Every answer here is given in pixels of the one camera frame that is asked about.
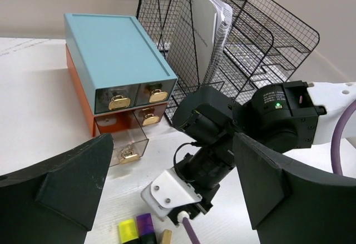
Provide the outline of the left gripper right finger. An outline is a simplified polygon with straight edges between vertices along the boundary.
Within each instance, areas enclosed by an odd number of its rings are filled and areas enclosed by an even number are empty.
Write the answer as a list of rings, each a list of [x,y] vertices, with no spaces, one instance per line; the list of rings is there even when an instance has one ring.
[[[308,166],[243,133],[235,134],[233,151],[260,243],[355,243],[355,178]]]

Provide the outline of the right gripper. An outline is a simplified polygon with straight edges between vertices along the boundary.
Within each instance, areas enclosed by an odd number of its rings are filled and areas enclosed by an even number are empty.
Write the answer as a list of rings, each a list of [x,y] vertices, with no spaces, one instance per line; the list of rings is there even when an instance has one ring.
[[[201,196],[201,201],[174,208],[168,214],[172,222],[177,221],[181,211],[186,211],[190,219],[201,213],[207,214],[213,207],[212,199],[220,188],[220,182],[236,166],[231,143],[200,147],[194,155],[187,153],[180,162],[174,156],[173,164],[178,177]]]

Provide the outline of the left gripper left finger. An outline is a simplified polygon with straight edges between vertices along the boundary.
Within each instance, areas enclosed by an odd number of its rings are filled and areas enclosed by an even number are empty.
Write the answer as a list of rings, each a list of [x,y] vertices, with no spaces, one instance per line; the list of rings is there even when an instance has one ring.
[[[1,243],[84,243],[113,153],[109,133],[1,176]]]

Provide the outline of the small beige eraser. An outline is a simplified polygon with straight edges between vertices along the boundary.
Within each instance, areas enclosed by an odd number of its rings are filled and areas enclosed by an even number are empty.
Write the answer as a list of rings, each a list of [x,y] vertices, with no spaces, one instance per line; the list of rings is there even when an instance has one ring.
[[[160,244],[171,244],[172,241],[172,231],[165,229],[161,235]]]

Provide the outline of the teal drawer box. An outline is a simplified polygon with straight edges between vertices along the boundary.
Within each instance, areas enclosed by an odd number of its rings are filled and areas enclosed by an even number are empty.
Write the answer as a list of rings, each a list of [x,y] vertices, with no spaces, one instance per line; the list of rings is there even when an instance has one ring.
[[[67,68],[91,136],[161,121],[177,83],[134,16],[65,13]]]

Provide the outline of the white paper sheets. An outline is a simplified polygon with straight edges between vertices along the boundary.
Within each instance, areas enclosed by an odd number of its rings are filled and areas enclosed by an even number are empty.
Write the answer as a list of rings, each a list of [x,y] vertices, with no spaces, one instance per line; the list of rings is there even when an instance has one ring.
[[[222,0],[182,0],[167,62],[183,87],[211,82],[233,21]]]

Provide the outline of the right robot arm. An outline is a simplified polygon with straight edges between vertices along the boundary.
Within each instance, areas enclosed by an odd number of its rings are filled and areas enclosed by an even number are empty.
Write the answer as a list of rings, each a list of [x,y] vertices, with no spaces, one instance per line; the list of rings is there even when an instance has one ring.
[[[171,123],[198,148],[194,155],[175,161],[174,170],[202,197],[169,213],[178,223],[181,212],[194,219],[212,208],[220,182],[235,167],[237,132],[280,153],[330,143],[332,171],[341,175],[340,142],[355,136],[355,83],[269,84],[243,104],[204,86],[181,101]]]

